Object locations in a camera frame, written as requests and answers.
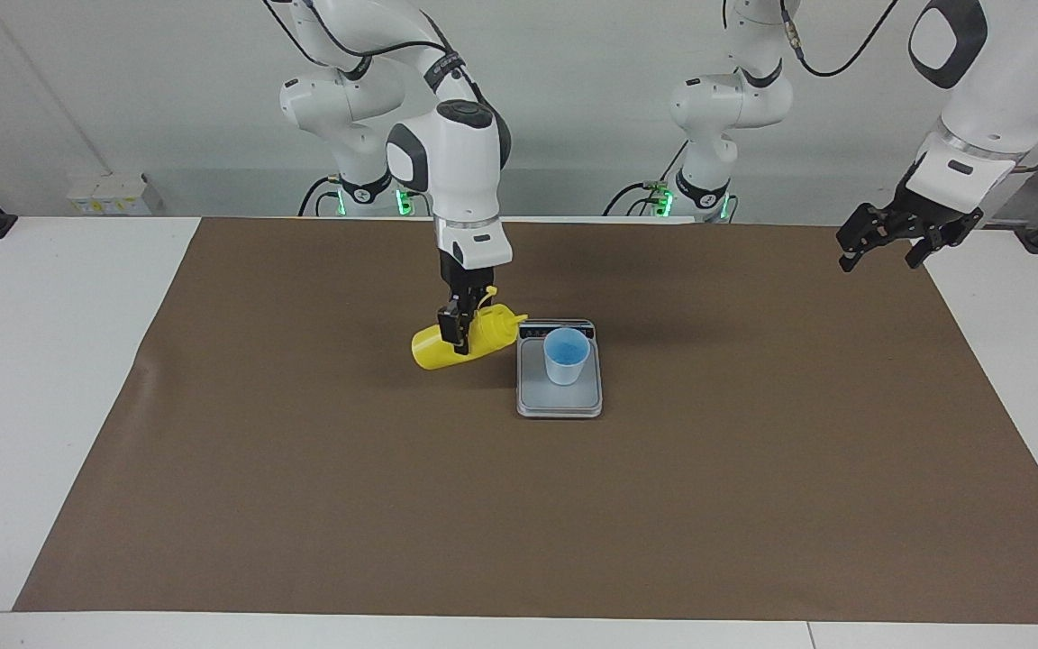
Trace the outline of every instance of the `plastic cup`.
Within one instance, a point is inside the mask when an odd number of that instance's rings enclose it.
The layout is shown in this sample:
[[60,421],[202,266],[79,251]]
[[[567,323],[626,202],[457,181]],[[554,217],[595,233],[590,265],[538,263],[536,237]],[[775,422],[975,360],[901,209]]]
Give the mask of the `plastic cup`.
[[547,378],[557,386],[569,386],[579,379],[588,357],[591,341],[579,329],[561,327],[543,339],[543,360]]

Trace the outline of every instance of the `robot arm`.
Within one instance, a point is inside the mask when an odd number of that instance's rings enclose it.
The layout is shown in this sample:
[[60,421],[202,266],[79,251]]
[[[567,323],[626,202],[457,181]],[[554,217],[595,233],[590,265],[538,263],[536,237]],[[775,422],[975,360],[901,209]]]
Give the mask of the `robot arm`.
[[386,165],[386,134],[359,124],[387,114],[405,98],[403,79],[390,62],[375,60],[359,79],[328,69],[285,82],[279,91],[283,115],[331,147],[338,164],[344,210],[351,216],[399,214]]
[[[407,0],[291,0],[291,11],[297,37],[310,57],[337,69],[335,79],[343,79],[353,119],[388,112],[401,103],[389,85],[364,82],[370,75],[384,74],[375,57],[411,65],[440,100],[435,110],[395,124],[386,148],[380,144],[378,160],[386,164],[387,184],[392,177],[405,188],[434,198],[440,273],[449,288],[438,321],[443,340],[458,353],[469,353],[470,322],[479,306],[489,304],[487,288],[494,282],[494,267],[512,258],[497,196],[499,171],[511,151],[507,124],[483,98],[443,32]],[[321,91],[318,83],[311,90]],[[292,98],[299,94],[291,87],[284,91]],[[370,110],[355,111],[356,98],[373,99]],[[289,114],[302,114],[296,103],[291,105]],[[370,133],[342,127],[342,111],[335,113],[338,116],[323,119],[317,132],[343,140],[342,151],[358,152],[354,157],[363,164],[357,167],[373,175],[371,161],[376,157],[367,145]],[[297,123],[306,128],[301,116]],[[311,119],[305,124],[309,127]]]
[[931,0],[911,30],[911,62],[952,96],[882,209],[859,206],[837,234],[840,264],[918,238],[906,262],[957,246],[980,202],[1038,143],[1038,0]]
[[[788,0],[790,16],[798,0]],[[674,214],[707,215],[728,193],[738,157],[726,131],[769,127],[791,110],[791,83],[783,77],[783,16],[778,0],[738,1],[728,21],[732,74],[688,79],[672,98],[672,116],[683,128],[686,159],[671,181]]]

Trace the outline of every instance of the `table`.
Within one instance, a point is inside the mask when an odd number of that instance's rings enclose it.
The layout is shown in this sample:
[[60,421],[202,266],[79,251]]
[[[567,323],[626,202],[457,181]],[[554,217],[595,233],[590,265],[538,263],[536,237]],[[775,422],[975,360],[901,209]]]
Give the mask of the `table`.
[[[7,613],[197,218],[28,218],[0,242],[0,646],[1027,646],[1038,627]],[[1038,256],[977,233],[928,269],[1038,461]]]

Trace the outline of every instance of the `brown mat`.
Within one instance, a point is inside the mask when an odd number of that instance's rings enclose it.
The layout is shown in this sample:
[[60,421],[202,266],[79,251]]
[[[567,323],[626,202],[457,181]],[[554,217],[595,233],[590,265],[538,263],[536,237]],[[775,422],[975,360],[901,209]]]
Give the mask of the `brown mat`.
[[600,420],[415,369],[428,224],[207,219],[16,610],[1038,623],[1038,467],[902,249],[509,231]]

